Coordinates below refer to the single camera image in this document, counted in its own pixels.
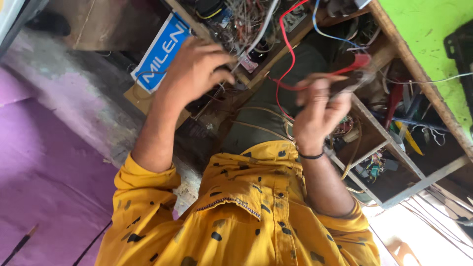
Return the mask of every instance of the hand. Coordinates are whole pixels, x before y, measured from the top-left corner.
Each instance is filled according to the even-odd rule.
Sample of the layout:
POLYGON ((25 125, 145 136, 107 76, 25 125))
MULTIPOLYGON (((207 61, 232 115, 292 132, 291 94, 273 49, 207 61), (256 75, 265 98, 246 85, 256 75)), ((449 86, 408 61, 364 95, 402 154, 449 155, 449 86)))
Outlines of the hand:
POLYGON ((341 93, 329 101, 329 87, 332 82, 346 79, 343 76, 330 76, 314 73, 299 82, 297 87, 306 87, 298 93, 296 104, 304 105, 294 121, 292 131, 299 151, 306 156, 322 153, 324 139, 345 117, 351 107, 351 93, 341 93))
POLYGON ((215 69, 235 61, 220 45, 189 37, 169 65, 156 100, 172 103, 180 112, 216 84, 223 81, 233 84, 235 78, 229 71, 215 69))

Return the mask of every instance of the yellow shirt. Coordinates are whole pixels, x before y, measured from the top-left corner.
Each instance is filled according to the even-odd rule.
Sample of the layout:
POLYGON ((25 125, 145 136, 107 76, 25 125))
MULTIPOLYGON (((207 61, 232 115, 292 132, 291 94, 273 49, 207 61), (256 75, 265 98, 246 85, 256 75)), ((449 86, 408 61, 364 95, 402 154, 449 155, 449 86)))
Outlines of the yellow shirt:
POLYGON ((343 218, 304 203, 297 157, 287 141, 212 156, 199 198, 174 221, 174 166, 153 173, 128 156, 96 265, 379 265, 358 203, 343 218))

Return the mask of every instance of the blue wire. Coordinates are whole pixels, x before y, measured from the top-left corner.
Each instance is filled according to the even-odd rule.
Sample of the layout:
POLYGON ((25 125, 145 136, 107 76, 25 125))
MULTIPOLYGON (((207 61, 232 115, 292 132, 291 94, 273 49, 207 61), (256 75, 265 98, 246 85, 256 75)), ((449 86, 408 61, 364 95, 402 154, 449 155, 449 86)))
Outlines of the blue wire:
POLYGON ((331 35, 328 35, 328 34, 325 34, 323 32, 320 31, 320 29, 317 27, 317 23, 315 21, 315 14, 317 13, 317 9, 319 8, 319 3, 320 3, 320 0, 317 0, 317 2, 315 3, 315 8, 314 8, 314 13, 312 14, 312 23, 314 24, 314 28, 315 30, 320 33, 320 35, 322 36, 325 36, 325 37, 329 37, 329 38, 332 38, 332 39, 335 39, 335 40, 339 40, 339 41, 344 41, 344 42, 347 42, 349 44, 351 44, 352 46, 356 47, 356 48, 361 48, 359 45, 357 45, 356 43, 353 43, 353 42, 350 42, 349 40, 347 39, 341 39, 341 38, 337 38, 335 36, 331 36, 331 35))

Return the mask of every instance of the wristband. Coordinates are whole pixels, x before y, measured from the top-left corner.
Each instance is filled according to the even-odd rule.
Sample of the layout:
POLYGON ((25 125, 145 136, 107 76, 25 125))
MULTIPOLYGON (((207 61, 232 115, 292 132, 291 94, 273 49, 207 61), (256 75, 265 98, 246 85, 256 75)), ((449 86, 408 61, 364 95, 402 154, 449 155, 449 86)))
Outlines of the wristband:
POLYGON ((316 156, 306 156, 306 155, 303 155, 302 153, 300 153, 299 151, 297 151, 299 153, 299 156, 304 158, 304 159, 309 159, 309 160, 316 160, 320 157, 322 157, 324 155, 324 152, 322 152, 321 154, 319 155, 316 155, 316 156))

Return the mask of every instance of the person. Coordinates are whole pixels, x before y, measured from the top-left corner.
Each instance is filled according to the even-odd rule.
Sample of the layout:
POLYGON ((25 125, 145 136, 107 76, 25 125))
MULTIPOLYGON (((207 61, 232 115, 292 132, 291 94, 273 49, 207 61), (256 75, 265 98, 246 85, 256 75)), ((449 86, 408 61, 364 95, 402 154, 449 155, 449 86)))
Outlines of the person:
MULTIPOLYGON (((301 44, 295 53, 301 60, 284 82, 296 85, 308 71, 326 70, 314 47, 301 44)), ((281 76, 289 60, 282 58, 270 75, 281 76)), ((183 43, 115 177, 113 224, 96 265, 379 265, 368 221, 323 153, 325 137, 350 110, 351 94, 328 98, 331 82, 342 77, 311 74, 296 85, 307 89, 280 92, 286 112, 297 112, 296 145, 273 134, 284 137, 286 130, 276 84, 266 80, 240 111, 241 124, 233 125, 224 152, 210 158, 199 198, 173 220, 171 189, 180 185, 172 163, 177 118, 217 83, 234 83, 219 68, 234 61, 217 44, 194 37, 183 43)))

